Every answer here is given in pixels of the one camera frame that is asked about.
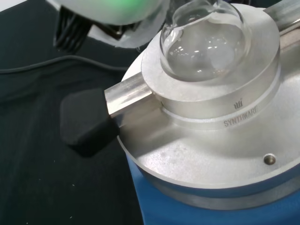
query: black table surface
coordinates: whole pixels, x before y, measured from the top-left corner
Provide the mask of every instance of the black table surface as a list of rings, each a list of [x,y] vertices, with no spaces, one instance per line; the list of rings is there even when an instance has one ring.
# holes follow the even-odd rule
[[[0,13],[0,69],[61,56],[52,46],[57,12],[28,0]],[[88,39],[78,55],[126,67],[138,56]],[[124,73],[75,61],[0,75],[0,224],[143,224],[125,153],[114,141],[82,159],[60,140],[64,96],[106,89]]]

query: metal plate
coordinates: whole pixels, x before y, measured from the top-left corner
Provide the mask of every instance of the metal plate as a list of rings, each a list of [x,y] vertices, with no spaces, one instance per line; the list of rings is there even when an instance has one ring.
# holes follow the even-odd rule
[[[220,196],[222,190],[227,195],[231,188],[248,186],[238,193],[245,195],[289,180],[300,163],[299,52],[294,44],[281,53],[276,96],[245,123],[196,131],[171,123],[156,110],[122,128],[125,151],[150,176],[197,195]],[[263,160],[270,153],[277,160],[273,165]]]

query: cable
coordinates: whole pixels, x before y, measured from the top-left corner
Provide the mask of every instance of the cable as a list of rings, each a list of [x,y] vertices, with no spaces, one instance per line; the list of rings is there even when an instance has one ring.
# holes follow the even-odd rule
[[[52,60],[47,60],[44,62],[40,62],[40,63],[36,63],[36,64],[32,64],[29,66],[24,66],[24,67],[19,67],[19,68],[14,68],[14,69],[0,69],[0,75],[8,75],[8,74],[16,74],[16,73],[22,73],[22,72],[26,72],[26,71],[31,71],[34,69],[38,69],[38,68],[44,68],[56,63],[60,63],[63,61],[67,61],[67,60],[77,60],[77,61],[81,61],[84,63],[88,63],[90,65],[102,68],[102,69],[106,69],[106,70],[113,70],[113,71],[127,71],[128,68],[127,67],[113,67],[101,62],[97,62],[94,60],[90,60],[87,59],[85,57],[81,57],[81,56],[76,56],[76,55],[67,55],[67,56],[61,56],[61,57],[57,57],[55,59]]]

